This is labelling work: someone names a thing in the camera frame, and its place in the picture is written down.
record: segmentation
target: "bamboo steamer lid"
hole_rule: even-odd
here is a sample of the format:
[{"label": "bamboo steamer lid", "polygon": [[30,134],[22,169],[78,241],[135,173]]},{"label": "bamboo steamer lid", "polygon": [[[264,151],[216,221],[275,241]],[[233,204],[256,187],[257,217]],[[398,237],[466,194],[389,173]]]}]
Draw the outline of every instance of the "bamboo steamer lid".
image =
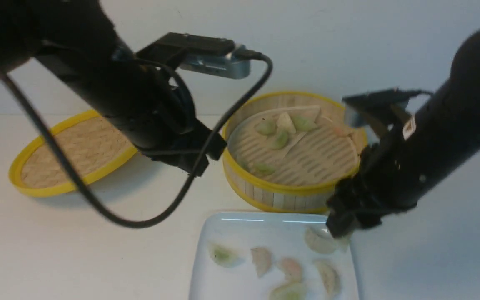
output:
[{"label": "bamboo steamer lid", "polygon": [[[125,135],[93,110],[69,118],[51,131],[87,183],[104,177],[137,152]],[[52,196],[75,190],[41,137],[15,159],[9,176],[27,195]]]},{"label": "bamboo steamer lid", "polygon": [[[281,150],[268,148],[271,137],[255,131],[264,118],[301,115],[318,128],[290,136]],[[358,169],[366,145],[363,130],[343,125],[343,107],[325,97],[301,92],[263,95],[243,106],[224,131],[228,148],[225,175],[240,197],[252,205],[279,212],[321,213],[335,183]],[[261,174],[256,165],[275,168]]]}]

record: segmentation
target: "dumpling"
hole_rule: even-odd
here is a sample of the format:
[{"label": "dumpling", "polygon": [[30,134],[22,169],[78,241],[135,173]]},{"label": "dumpling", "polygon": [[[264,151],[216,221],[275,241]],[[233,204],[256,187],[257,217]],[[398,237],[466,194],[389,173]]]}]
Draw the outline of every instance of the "dumpling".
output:
[{"label": "dumpling", "polygon": [[292,116],[292,122],[298,131],[311,131],[318,128],[316,123],[303,116]]},{"label": "dumpling", "polygon": [[255,169],[255,171],[257,171],[263,176],[271,175],[276,171],[276,168],[274,166],[267,165],[262,162],[255,162],[253,164],[253,168]]},{"label": "dumpling", "polygon": [[290,118],[290,115],[287,112],[280,114],[279,118],[277,119],[277,127],[280,129],[286,129],[286,131],[292,135],[297,133],[294,122],[292,122],[292,118]]},{"label": "dumpling", "polygon": [[269,300],[305,300],[306,295],[307,286],[304,283],[293,282],[274,289]]},{"label": "dumpling", "polygon": [[255,126],[255,131],[261,135],[272,135],[275,133],[276,129],[277,125],[272,118],[268,120],[262,120]]},{"label": "dumpling", "polygon": [[279,150],[288,144],[288,131],[279,128],[277,134],[269,140],[268,148]]},{"label": "dumpling", "polygon": [[341,247],[340,243],[329,233],[326,233],[326,237],[320,234],[312,227],[307,227],[305,230],[305,243],[310,250],[320,254],[331,254]]},{"label": "dumpling", "polygon": [[327,292],[327,300],[333,300],[341,291],[338,273],[327,260],[315,260],[314,265],[320,273],[320,278]]},{"label": "dumpling", "polygon": [[277,263],[277,268],[284,273],[286,281],[300,283],[303,280],[303,267],[293,258],[283,258]]},{"label": "dumpling", "polygon": [[261,278],[272,267],[272,253],[266,247],[254,247],[251,249],[251,256],[257,276]]},{"label": "dumpling", "polygon": [[230,268],[239,262],[238,255],[234,251],[215,243],[208,244],[210,258],[219,266]]}]

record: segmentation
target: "white table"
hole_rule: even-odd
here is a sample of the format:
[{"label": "white table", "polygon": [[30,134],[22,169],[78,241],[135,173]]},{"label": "white table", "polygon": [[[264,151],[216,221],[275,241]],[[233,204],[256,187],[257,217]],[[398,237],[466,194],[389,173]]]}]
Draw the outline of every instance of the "white table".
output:
[{"label": "white table", "polygon": [[[46,116],[51,125],[65,118]],[[0,116],[1,300],[185,300],[205,219],[254,210],[228,186],[221,162],[211,162],[170,218],[144,230],[105,221],[76,193],[21,195],[8,167],[36,135],[25,117]],[[141,220],[166,208],[185,176],[137,156],[92,187],[111,209]],[[362,300],[480,299],[480,155],[417,209],[352,242]]]}]

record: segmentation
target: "black cable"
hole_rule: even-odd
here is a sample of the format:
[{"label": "black cable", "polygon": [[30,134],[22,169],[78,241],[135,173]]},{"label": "black cable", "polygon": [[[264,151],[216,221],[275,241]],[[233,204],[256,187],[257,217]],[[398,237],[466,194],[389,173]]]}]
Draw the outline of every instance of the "black cable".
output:
[{"label": "black cable", "polygon": [[179,103],[183,105],[185,110],[187,111],[187,124],[189,127],[194,127],[196,122],[196,108],[194,106],[194,99],[192,99],[192,95],[186,86],[185,81],[177,72],[175,72],[169,66],[166,66],[160,62],[145,60],[141,58],[135,59],[136,63],[141,65],[151,65],[154,67],[159,67],[160,69],[164,70],[173,80],[177,83],[177,88],[179,88],[179,93],[181,93],[181,99],[179,99]]},{"label": "black cable", "polygon": [[196,175],[194,170],[196,170],[200,163],[202,162],[202,158],[206,155],[207,149],[210,145],[211,140],[216,136],[221,127],[225,125],[227,120],[240,108],[242,105],[248,101],[268,80],[270,74],[272,73],[273,70],[273,63],[272,60],[269,59],[269,57],[266,57],[265,55],[259,54],[259,55],[254,55],[254,57],[250,57],[250,59],[256,59],[256,60],[261,60],[267,63],[267,68],[262,75],[261,79],[257,81],[257,83],[249,89],[247,93],[245,93],[244,96],[240,98],[240,100],[236,101],[236,103],[225,112],[225,114],[220,118],[212,132],[208,135],[205,144],[199,151],[199,155],[197,156],[197,159],[194,163],[194,169],[192,172],[188,175],[188,178],[185,181],[185,184],[182,186],[181,190],[179,191],[179,194],[173,202],[164,210],[160,215],[150,219],[150,220],[144,220],[144,221],[133,221],[133,220],[125,220],[114,213],[112,213],[110,210],[108,210],[103,204],[95,197],[95,195],[88,189],[88,186],[83,182],[83,180],[80,178],[78,175],[77,171],[73,168],[72,164],[68,160],[68,158],[64,155],[63,150],[60,148],[59,144],[55,140],[55,137],[51,134],[49,131],[49,128],[45,125],[45,123],[42,121],[42,118],[38,115],[36,110],[32,107],[31,103],[27,100],[25,95],[21,92],[19,87],[15,84],[15,82],[2,70],[0,70],[0,80],[6,85],[6,87],[9,89],[9,91],[14,95],[16,98],[17,102],[21,105],[25,113],[29,116],[30,120],[33,122],[33,124],[36,126],[38,131],[40,131],[40,134],[44,137],[44,140],[46,144],[49,146],[55,157],[57,158],[57,161],[61,165],[61,167],[64,169],[64,171],[67,173],[68,177],[70,180],[75,184],[79,192],[85,197],[85,199],[90,203],[92,207],[94,207],[99,214],[103,215],[103,217],[107,218],[113,223],[116,223],[120,226],[128,227],[128,228],[147,228],[154,226],[163,220],[165,220],[168,216],[177,209],[181,201],[186,195],[186,192],[188,192],[188,189],[190,188],[192,182],[194,181]]}]

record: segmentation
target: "white wall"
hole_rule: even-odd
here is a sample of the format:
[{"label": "white wall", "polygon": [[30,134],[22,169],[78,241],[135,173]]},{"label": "white wall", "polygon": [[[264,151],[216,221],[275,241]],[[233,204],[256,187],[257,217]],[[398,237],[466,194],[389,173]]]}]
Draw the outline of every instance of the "white wall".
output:
[{"label": "white wall", "polygon": [[[436,89],[457,48],[480,28],[474,0],[103,0],[135,51],[167,32],[227,37],[269,55],[275,73],[261,92],[343,95],[400,86]],[[199,114],[223,112],[256,80],[181,71]],[[43,113],[88,106],[36,61],[12,72]],[[0,114],[21,113],[0,85]]]}]

